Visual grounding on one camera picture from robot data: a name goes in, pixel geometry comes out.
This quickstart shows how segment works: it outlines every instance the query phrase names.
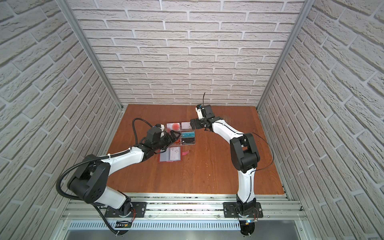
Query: metal vent grille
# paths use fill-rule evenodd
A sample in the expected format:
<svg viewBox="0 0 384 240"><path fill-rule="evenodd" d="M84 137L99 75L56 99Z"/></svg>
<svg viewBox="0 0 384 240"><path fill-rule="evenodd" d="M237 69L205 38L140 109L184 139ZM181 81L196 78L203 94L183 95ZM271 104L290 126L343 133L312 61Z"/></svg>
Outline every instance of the metal vent grille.
<svg viewBox="0 0 384 240"><path fill-rule="evenodd" d="M110 220L115 228L116 220ZM68 230L107 230L102 220L72 220ZM238 220L135 220L131 228L116 230L240 230Z"/></svg>

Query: black mounting plate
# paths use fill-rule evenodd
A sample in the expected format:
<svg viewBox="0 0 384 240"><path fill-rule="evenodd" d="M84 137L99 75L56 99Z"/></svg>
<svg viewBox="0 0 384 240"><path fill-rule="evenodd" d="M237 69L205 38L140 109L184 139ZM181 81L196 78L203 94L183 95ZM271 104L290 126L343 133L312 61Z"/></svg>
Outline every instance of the black mounting plate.
<svg viewBox="0 0 384 240"><path fill-rule="evenodd" d="M147 207L147 202L131 202L131 204L133 208L136 210L136 217L144 217L145 210ZM118 213L116 213L115 209L107 209L107 211L105 212L105 217L120 217L120 216ZM133 217L133 213L130 212L126 217Z"/></svg>
<svg viewBox="0 0 384 240"><path fill-rule="evenodd" d="M238 214L237 214L237 203L236 202L223 202L223 209L224 209L224 217L225 218L237 218L237 217L240 217ZM256 202L256 210L255 210L255 214L258 213L258 216L256 215L257 218L262 218L263 217L263 210L262 210L262 206L259 202ZM251 214L252 217L253 217L253 211L250 210L248 214Z"/></svg>

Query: robotic arm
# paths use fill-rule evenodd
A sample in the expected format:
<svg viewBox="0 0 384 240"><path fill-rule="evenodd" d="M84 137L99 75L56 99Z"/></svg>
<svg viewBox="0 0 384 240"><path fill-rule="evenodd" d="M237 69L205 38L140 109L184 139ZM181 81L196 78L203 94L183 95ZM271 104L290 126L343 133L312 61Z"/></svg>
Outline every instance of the robotic arm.
<svg viewBox="0 0 384 240"><path fill-rule="evenodd" d="M206 131L217 133L230 145L232 164L238 171L239 179L237 207L239 215L245 217L256 207L253 183L260 155L253 135L239 132L221 117L216 117L210 105L199 104L196 106L196 112L198 118L190 121L193 129L204 128Z"/></svg>
<svg viewBox="0 0 384 240"><path fill-rule="evenodd" d="M120 216L127 216L132 210L131 199L107 186L109 175L129 165L144 162L157 150L166 150L180 137L180 133L164 131L164 125L157 124L147 131L144 142L138 143L128 150L113 155L96 157L88 155L84 160L66 170L57 180L58 193L70 199L83 200L94 206L103 206L117 210ZM76 169L67 183L67 187L76 196L66 194L61 189L62 179Z"/></svg>

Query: black cable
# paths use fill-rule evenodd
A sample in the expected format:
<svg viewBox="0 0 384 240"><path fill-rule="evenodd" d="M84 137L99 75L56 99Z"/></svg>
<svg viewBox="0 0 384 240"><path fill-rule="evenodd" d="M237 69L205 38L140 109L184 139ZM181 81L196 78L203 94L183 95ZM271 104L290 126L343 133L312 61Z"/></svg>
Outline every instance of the black cable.
<svg viewBox="0 0 384 240"><path fill-rule="evenodd" d="M254 133L254 132L251 132L251 133L255 134L256 136L258 136L259 138L261 138L265 143L267 143L267 141L265 141L265 140L264 140L262 137L260 137L258 134ZM274 156L274 154L273 154L273 151L272 151L271 146L269 145L269 143L267 143L267 144L268 144L269 150L270 150L271 153L272 153L272 161L271 161L271 163L270 163L268 166L266 166L266 167L263 167L263 168L260 168L260 169L255 169L255 170L253 170L253 171L251 172L251 174L252 174L253 172L256 172L256 171L260 171L260 170L264 170L264 169L266 169L266 168L269 168L269 167L272 165L272 163L273 163L273 161L274 161L274 159L275 159L275 156ZM251 181L251 190L249 191L249 196L248 196L248 198L247 198L247 200L246 200L245 202L248 201L249 197L251 196L251 192L252 192L252 177L250 178L250 181Z"/></svg>
<svg viewBox="0 0 384 240"><path fill-rule="evenodd" d="M230 129L227 125L222 124L221 122L216 122L216 123L220 123L221 125L227 127L229 130L231 130L232 132L234 132L234 133L236 133L236 134L243 134L243 133L235 132L234 130ZM250 133L255 134L256 136L258 136L259 138L261 138L265 143L267 143L267 145L268 145L268 147L269 147L269 150L270 150L270 152L272 153L272 161L271 161L271 163L270 163L268 166L264 167L264 168L260 168L260 169L253 170L253 171L251 172L251 174L252 174L253 172L256 172L256 171L260 171L260 170L264 170L264 169L269 168L269 167L273 164L273 161L274 161L274 159L275 159L275 156L274 156L274 154L273 154L273 151L272 151L271 146L269 145L269 143L268 143L264 138L262 138L260 135L254 133L254 132L250 132ZM247 200L246 200L245 202L248 201L248 199L251 197L251 193L252 193L252 178L250 178L250 181L251 181L251 189L250 189L250 191L249 191L248 198L247 198Z"/></svg>
<svg viewBox="0 0 384 240"><path fill-rule="evenodd" d="M75 195L70 195L70 194L67 194L65 193L62 189L61 189L61 181L65 178L65 176L67 176L72 170L74 170L75 168L79 167L80 165L83 165L83 164L89 164L90 162L96 162L98 160L104 160L104 159L108 159L110 157L118 157L118 156L121 156L123 154L126 154L126 153L129 153L130 152L130 149L127 149L123 152L118 152L118 153L115 153L115 154L112 154L111 156L101 156L101 157L97 157L95 159L91 159L91 160L88 160L88 161L85 161L85 162L80 162L78 164L75 164L73 165L72 167L68 168L67 170L65 170L56 180L56 191L58 192L59 195L65 197L65 198L68 198L68 199L73 199L73 200L81 200L78 196L75 196Z"/></svg>
<svg viewBox="0 0 384 240"><path fill-rule="evenodd" d="M100 211L100 209L96 206L94 206L96 211L99 213L99 215L101 216L101 218L103 219L105 225L107 225L107 227L109 228L109 230L111 230L111 232L113 232L114 234L116 235L123 235L124 233L120 233L120 231L117 231L113 229L113 227L109 224L109 222L107 221L107 219L105 218L105 216L103 215L103 213Z"/></svg>
<svg viewBox="0 0 384 240"><path fill-rule="evenodd" d="M241 221L239 219L240 209L238 207L236 207L234 204L230 204L230 206L234 206L234 208L236 210L236 217L237 217L237 220L239 221L239 225L240 226L246 225L246 220L242 220L242 221L244 221L244 223L241 223Z"/></svg>
<svg viewBox="0 0 384 240"><path fill-rule="evenodd" d="M143 138L140 140L140 142L139 142L139 143L142 143L142 142L144 141L144 139L145 139L145 137L143 137Z"/></svg>
<svg viewBox="0 0 384 240"><path fill-rule="evenodd" d="M141 120L141 121L145 122L146 124L148 124L150 127L153 127L152 124L150 124L149 122L145 121L142 118L135 118L135 119L133 119L132 120L132 128L133 128L133 134L135 135L135 144L137 144L137 134L136 134L136 129L135 129L135 121L136 120Z"/></svg>
<svg viewBox="0 0 384 240"><path fill-rule="evenodd" d="M260 171L260 170L267 169L267 168L269 168L269 167L273 164L273 162L274 162L274 160L275 160L275 155L273 154L272 147L271 147L271 145L269 145L269 143L268 143L266 140L264 140L262 137L260 137L259 135L257 135L257 134L254 133L254 132L252 132L252 133L255 134L256 136L258 136L259 138L261 138L261 139L268 145L268 147L269 147L269 151L270 151L271 154L272 154L272 161L271 161L271 163L270 163L268 166L263 167L263 168L260 168L260 169L256 169L255 171Z"/></svg>
<svg viewBox="0 0 384 240"><path fill-rule="evenodd" d="M166 152L166 151L167 151L167 149L164 150L164 151L162 151L162 152L154 152L154 154L160 154L160 153L164 153L164 152Z"/></svg>
<svg viewBox="0 0 384 240"><path fill-rule="evenodd" d="M203 107L204 107L204 96L205 96L205 92L204 92L204 94L203 94Z"/></svg>

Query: cable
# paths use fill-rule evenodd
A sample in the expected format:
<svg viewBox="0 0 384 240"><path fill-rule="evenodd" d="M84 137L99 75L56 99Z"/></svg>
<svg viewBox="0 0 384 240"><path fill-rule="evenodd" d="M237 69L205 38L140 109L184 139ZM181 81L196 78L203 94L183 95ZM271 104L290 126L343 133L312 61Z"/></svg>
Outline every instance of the cable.
<svg viewBox="0 0 384 240"><path fill-rule="evenodd" d="M154 154L160 154L160 153L164 153L164 152L166 152L166 151L167 151L167 149L164 150L164 151L162 151L162 152L154 152Z"/></svg>
<svg viewBox="0 0 384 240"><path fill-rule="evenodd" d="M240 219L239 219L239 213L240 213L240 210L238 207L236 207L234 204L229 204L230 206L234 206L235 210L236 210L236 217L237 217L237 220L239 221L239 226L242 225L241 222L240 222Z"/></svg>
<svg viewBox="0 0 384 240"><path fill-rule="evenodd" d="M109 224L109 222L107 221L107 219L105 218L105 216L103 215L103 213L100 211L100 209L98 207L94 206L94 208L99 213L99 215L103 219L105 225L107 225L107 227L109 228L109 230L111 230L111 232L113 232L116 235L123 235L123 233L120 234L120 231L116 232L116 230L113 229L113 227Z"/></svg>
<svg viewBox="0 0 384 240"><path fill-rule="evenodd" d="M258 136L259 138L261 138L265 143L267 143L267 141L265 141L265 140L264 140L262 137L260 137L258 134L254 133L254 132L251 132L251 133L255 134L256 136ZM266 169L266 168L269 168L269 167L272 165L272 163L273 163L273 161L274 161L274 159L275 159L275 156L274 156L274 154L273 154L273 151L272 151L271 146L269 145L269 143L267 143L267 144L268 144L268 147L269 147L270 152L272 153L272 161L271 161L271 163L270 163L268 166L266 166L266 167L263 167L263 168L260 168L260 169L253 170L253 171L251 172L251 174L252 174L253 172L256 172L256 171L260 171L260 170L264 170L264 169ZM252 193L252 177L250 177L250 181L251 181L251 190L249 191L249 196L248 196L248 198L247 198L247 200L246 200L245 202L248 201L248 199L249 199L249 197L251 196L251 193Z"/></svg>
<svg viewBox="0 0 384 240"><path fill-rule="evenodd" d="M140 142L139 142L139 143L142 143L142 142L144 141L144 139L145 139L145 137L143 137L143 138L140 140Z"/></svg>
<svg viewBox="0 0 384 240"><path fill-rule="evenodd" d="M145 122L146 124L148 124L150 127L153 127L152 124L150 124L149 122L145 121L142 118L135 118L135 119L133 119L132 120L132 128L133 128L133 134L135 135L135 144L137 144L137 134L136 134L136 129L135 129L135 121L136 120L141 120L141 121Z"/></svg>
<svg viewBox="0 0 384 240"><path fill-rule="evenodd" d="M136 209L133 209L133 217L131 219L131 223L133 223L133 220L136 218Z"/></svg>
<svg viewBox="0 0 384 240"><path fill-rule="evenodd" d="M248 195L248 198L245 200L245 202L247 202L248 201L248 199L249 199L249 197L251 196L251 193L252 193L252 173L253 172L256 172L256 170L253 170L252 172L251 172L251 177L249 178L249 180L251 181L251 189L249 190L249 195Z"/></svg>
<svg viewBox="0 0 384 240"><path fill-rule="evenodd" d="M254 209L256 209L256 211L257 211L257 221L259 221L259 210L255 207L254 207Z"/></svg>
<svg viewBox="0 0 384 240"><path fill-rule="evenodd" d="M268 145L268 147L269 147L269 151L270 151L271 154L272 154L272 161L271 161L271 163L270 163L268 166L263 167L263 168L260 168L260 169L256 169L255 171L260 171L260 170L267 169L267 168L269 168L269 167L272 165L272 163L273 163L274 160L275 160L275 155L273 154L272 147L271 147L271 145L269 145L269 143L268 143L266 140L264 140L262 137L260 137L259 135L257 135L257 134L254 133L254 132L251 132L251 133L253 133L253 134L255 134L256 136L258 136L259 138L261 138L261 139Z"/></svg>
<svg viewBox="0 0 384 240"><path fill-rule="evenodd" d="M223 124L223 123L221 123L221 122L213 122L213 123L220 123L220 124L223 125L224 127L226 127L226 128L228 128L229 130L231 130L233 133L244 135L243 133L235 132L234 130L230 129L227 125L225 125L225 124Z"/></svg>
<svg viewBox="0 0 384 240"><path fill-rule="evenodd" d="M204 94L203 94L203 107L204 107L204 96L205 96L205 92L204 92Z"/></svg>
<svg viewBox="0 0 384 240"><path fill-rule="evenodd" d="M56 180L56 191L58 192L59 195L65 197L65 198L68 198L68 199L73 199L73 200L81 200L78 196L75 196L75 195L70 195L70 194L67 194L65 193L62 189L61 189L61 181L65 178L65 176L67 176L72 170L74 170L75 168L79 167L80 165L83 165L83 164L89 164L90 162L96 162L98 160L104 160L104 159L108 159L110 157L118 157L118 156L121 156L123 154L126 154L126 153L129 153L130 152L130 149L127 149L123 152L118 152L118 153L115 153L115 154L112 154L111 156L101 156L101 157L97 157L95 159L91 159L91 160L88 160L88 161L85 161L85 162L80 162L78 164L75 164L73 165L72 167L68 168L67 170L65 170Z"/></svg>

